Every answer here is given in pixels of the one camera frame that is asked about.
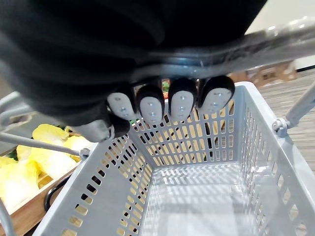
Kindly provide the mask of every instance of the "black sleeve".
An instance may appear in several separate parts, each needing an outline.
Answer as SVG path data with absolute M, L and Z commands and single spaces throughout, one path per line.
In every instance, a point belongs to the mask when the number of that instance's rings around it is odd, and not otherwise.
M 36 110 L 89 123 L 149 50 L 231 41 L 264 3 L 2 0 L 0 72 Z

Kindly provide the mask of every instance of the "metal handle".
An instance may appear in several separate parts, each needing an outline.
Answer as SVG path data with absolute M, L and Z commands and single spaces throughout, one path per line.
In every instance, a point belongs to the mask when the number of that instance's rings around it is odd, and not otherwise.
M 11 144 L 20 144 L 24 146 L 33 147 L 33 148 L 44 148 L 44 149 L 49 149 L 49 150 L 54 150 L 54 151 L 66 152 L 71 155 L 80 156 L 82 159 L 86 159 L 88 155 L 90 154 L 90 150 L 88 148 L 84 148 L 80 151 L 76 151 L 76 150 L 69 149 L 67 147 L 47 144 L 41 141 L 37 141 L 34 139 L 29 139 L 29 138 L 25 138 L 25 137 L 13 135 L 13 134 L 0 133 L 0 141 L 11 143 Z
M 314 54 L 315 18 L 304 17 L 221 46 L 152 51 L 149 59 L 156 63 L 137 68 L 131 80 L 173 75 L 208 78 Z
M 12 219 L 0 199 L 0 221 L 6 236 L 16 236 Z
M 34 110 L 26 104 L 18 92 L 12 92 L 0 100 L 0 128 L 5 130 L 10 124 L 19 125 L 31 120 Z
M 299 98 L 299 100 L 286 113 L 285 118 L 289 122 L 288 128 L 295 127 L 300 119 L 315 106 L 315 82 Z
M 295 127 L 300 119 L 315 106 L 315 82 L 288 110 L 285 118 L 278 118 L 272 124 L 272 129 L 282 137 L 287 134 L 287 129 Z

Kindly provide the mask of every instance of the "wooden crate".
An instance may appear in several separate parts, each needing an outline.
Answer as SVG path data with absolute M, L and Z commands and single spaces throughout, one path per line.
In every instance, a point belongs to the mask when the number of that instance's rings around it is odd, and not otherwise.
M 26 234 L 31 228 L 39 223 L 45 215 L 44 198 L 48 191 L 52 189 L 60 180 L 72 173 L 75 168 L 66 173 L 60 179 L 53 179 L 47 185 L 42 187 L 39 192 L 29 199 L 24 200 L 17 205 L 12 212 L 9 212 L 13 221 L 16 235 L 22 236 Z M 0 225 L 0 236 L 5 236 L 4 230 Z

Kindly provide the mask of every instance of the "shopping basket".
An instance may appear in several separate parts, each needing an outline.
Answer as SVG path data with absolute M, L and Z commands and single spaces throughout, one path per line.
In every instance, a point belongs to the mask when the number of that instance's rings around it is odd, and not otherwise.
M 34 235 L 315 235 L 315 177 L 275 120 L 249 82 L 212 115 L 139 117 L 94 147 Z

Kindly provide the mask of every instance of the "green leaf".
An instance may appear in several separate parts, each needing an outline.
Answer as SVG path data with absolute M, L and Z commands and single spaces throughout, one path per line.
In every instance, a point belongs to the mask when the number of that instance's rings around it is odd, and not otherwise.
M 169 83 L 168 82 L 162 82 L 162 90 L 163 92 L 168 92 L 169 90 Z
M 18 154 L 16 153 L 16 149 L 14 149 L 12 152 L 6 155 L 9 158 L 13 158 L 16 161 L 19 161 Z
M 64 130 L 66 128 L 66 125 L 55 125 L 55 126 L 62 129 L 62 130 Z

